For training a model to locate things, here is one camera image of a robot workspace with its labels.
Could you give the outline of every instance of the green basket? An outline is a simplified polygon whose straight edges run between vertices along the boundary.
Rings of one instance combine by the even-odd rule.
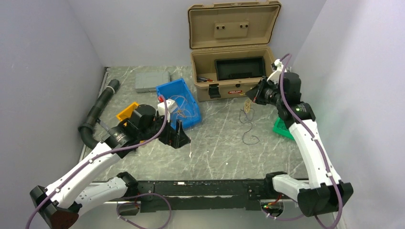
[[[294,137],[291,135],[289,130],[286,128],[284,121],[281,118],[277,118],[276,123],[274,124],[273,131],[277,134],[288,137],[289,139],[294,140]]]

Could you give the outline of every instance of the gray electronic device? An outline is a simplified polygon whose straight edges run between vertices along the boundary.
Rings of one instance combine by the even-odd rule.
[[[170,82],[168,71],[135,74],[135,91],[137,93],[156,92],[156,86]]]

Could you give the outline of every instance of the red label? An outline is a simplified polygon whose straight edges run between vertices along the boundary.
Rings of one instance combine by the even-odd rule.
[[[228,92],[228,94],[240,94],[240,93],[242,93],[242,90]]]

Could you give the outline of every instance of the gray marble surface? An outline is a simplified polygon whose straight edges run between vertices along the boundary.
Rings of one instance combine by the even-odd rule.
[[[135,73],[169,71],[171,80],[184,78],[196,98],[190,66],[168,67],[111,67],[107,70],[107,81],[118,79],[121,87],[113,96],[100,119],[110,127],[116,126],[116,115],[133,102],[158,104],[156,93],[138,94],[134,89]],[[272,131],[277,118],[273,106],[252,104],[255,109],[252,131],[241,139],[250,124],[239,122],[239,111],[246,97],[199,102],[202,122],[186,130],[192,143],[173,149],[159,140],[140,147],[124,159],[101,173],[96,181],[106,181],[118,173],[127,171],[138,180],[190,180],[190,179],[244,179],[263,178],[266,173],[286,171],[295,178],[307,177],[307,172],[297,144]],[[94,132],[100,140],[106,134],[99,125]]]

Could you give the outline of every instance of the black tube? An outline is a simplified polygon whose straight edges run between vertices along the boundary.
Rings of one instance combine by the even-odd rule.
[[[107,88],[104,89],[104,91],[96,100],[94,106],[90,109],[90,112],[87,114],[85,122],[81,124],[78,128],[82,141],[87,147],[91,149],[94,149],[94,147],[98,143],[98,141],[93,138],[93,128],[96,125],[97,119],[100,117],[108,101],[110,101],[114,92],[116,92],[118,88],[119,88],[119,81],[111,80]]]

